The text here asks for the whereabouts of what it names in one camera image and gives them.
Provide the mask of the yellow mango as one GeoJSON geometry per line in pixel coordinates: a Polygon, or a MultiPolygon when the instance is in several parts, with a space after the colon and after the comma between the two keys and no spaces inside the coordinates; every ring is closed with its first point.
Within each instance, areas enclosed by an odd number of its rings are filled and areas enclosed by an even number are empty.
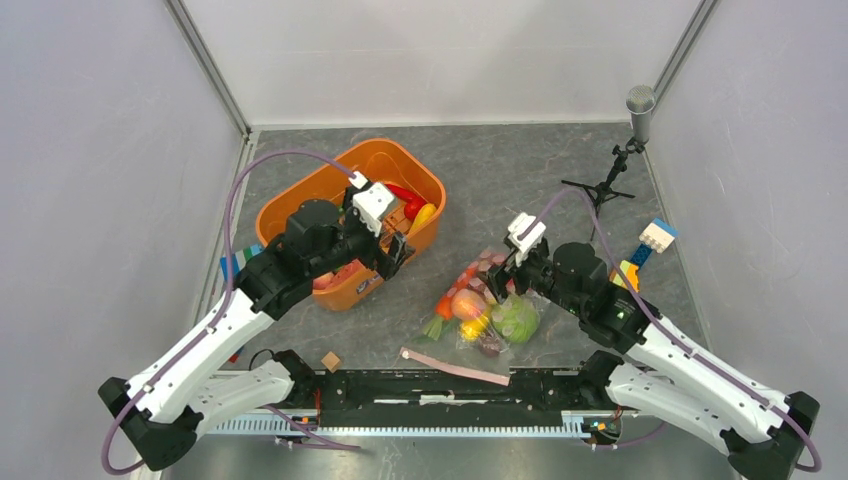
{"type": "Polygon", "coordinates": [[[490,318],[488,315],[481,315],[476,318],[468,318],[462,320],[459,325],[460,337],[465,342],[474,342],[482,334],[484,334],[489,326],[490,318]]]}

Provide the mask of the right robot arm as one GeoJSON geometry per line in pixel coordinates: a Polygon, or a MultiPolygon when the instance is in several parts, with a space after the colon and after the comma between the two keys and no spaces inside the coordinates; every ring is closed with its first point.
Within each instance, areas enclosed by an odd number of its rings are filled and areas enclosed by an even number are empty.
{"type": "Polygon", "coordinates": [[[589,244],[513,249],[485,282],[499,302],[532,291],[574,315],[600,345],[577,382],[591,408],[609,402],[652,415],[723,454],[746,479],[818,473],[811,433],[819,402],[755,381],[699,346],[628,284],[608,278],[589,244]]]}

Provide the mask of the orange plastic tub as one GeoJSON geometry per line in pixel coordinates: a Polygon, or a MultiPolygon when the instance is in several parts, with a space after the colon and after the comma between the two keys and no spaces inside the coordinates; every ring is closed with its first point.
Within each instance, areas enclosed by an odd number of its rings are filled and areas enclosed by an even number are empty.
{"type": "MultiPolygon", "coordinates": [[[[394,197],[382,215],[380,245],[388,250],[392,236],[400,233],[414,250],[415,259],[435,241],[440,216],[446,205],[444,185],[437,176],[400,144],[385,138],[365,140],[336,158],[337,163],[381,183],[394,197]]],[[[279,193],[260,210],[255,233],[262,245],[286,228],[287,217],[309,199],[324,199],[337,207],[343,205],[347,177],[327,164],[296,177],[296,182],[280,188],[279,193]]],[[[324,281],[312,298],[320,307],[344,311],[353,307],[384,283],[375,271],[359,263],[343,267],[333,280],[324,281]]]]}

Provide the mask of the orange carrot green top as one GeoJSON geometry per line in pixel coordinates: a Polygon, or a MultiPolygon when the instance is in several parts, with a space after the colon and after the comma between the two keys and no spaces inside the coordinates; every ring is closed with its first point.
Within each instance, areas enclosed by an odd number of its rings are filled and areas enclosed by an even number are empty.
{"type": "Polygon", "coordinates": [[[456,293],[457,289],[451,288],[438,301],[434,308],[432,318],[423,327],[423,334],[427,338],[431,340],[438,340],[441,336],[444,324],[453,318],[451,304],[456,293]]]}

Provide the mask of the red cherry bunch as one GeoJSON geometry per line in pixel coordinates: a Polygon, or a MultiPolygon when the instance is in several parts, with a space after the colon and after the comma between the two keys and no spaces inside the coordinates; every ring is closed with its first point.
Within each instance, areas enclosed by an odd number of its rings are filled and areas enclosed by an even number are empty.
{"type": "Polygon", "coordinates": [[[484,249],[457,277],[452,286],[453,291],[457,292],[468,286],[472,288],[485,286],[487,272],[495,266],[501,265],[505,259],[506,254],[501,251],[490,248],[484,249]]]}

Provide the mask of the clear zip top bag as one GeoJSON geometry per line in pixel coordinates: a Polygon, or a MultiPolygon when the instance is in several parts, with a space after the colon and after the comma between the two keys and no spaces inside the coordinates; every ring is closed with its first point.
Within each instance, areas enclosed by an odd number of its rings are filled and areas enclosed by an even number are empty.
{"type": "Polygon", "coordinates": [[[399,356],[450,375],[508,385],[514,357],[538,332],[548,301],[531,290],[517,293],[513,281],[507,283],[506,299],[497,300],[485,279],[505,259],[501,250],[480,252],[399,356]]]}

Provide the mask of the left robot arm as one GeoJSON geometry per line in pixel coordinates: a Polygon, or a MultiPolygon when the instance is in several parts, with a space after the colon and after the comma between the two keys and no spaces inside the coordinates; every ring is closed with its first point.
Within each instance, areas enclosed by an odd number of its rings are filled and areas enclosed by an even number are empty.
{"type": "Polygon", "coordinates": [[[359,261],[392,278],[414,252],[401,232],[392,234],[388,248],[380,243],[397,204],[391,196],[361,194],[346,201],[343,212],[328,200],[303,202],[283,232],[229,276],[223,297],[177,344],[132,378],[111,377],[100,386],[114,417],[107,436],[123,431],[141,465],[161,471],[217,423],[266,404],[306,405],[313,379],[279,360],[215,389],[206,382],[239,347],[310,297],[318,277],[359,261]]]}

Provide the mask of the green round fruit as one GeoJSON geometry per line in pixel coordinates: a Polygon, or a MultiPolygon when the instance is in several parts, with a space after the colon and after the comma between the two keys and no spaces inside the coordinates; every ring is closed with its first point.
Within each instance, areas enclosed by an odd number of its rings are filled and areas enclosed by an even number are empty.
{"type": "Polygon", "coordinates": [[[491,320],[495,331],[508,343],[525,344],[536,333],[540,315],[530,300],[511,294],[493,308],[491,320]]]}

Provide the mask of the dark purple plum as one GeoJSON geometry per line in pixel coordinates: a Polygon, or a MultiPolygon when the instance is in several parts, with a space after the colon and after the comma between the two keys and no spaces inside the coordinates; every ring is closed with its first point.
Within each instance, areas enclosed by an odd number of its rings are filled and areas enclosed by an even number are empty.
{"type": "Polygon", "coordinates": [[[488,358],[495,358],[508,349],[508,344],[497,334],[486,333],[476,341],[477,349],[488,358]]]}

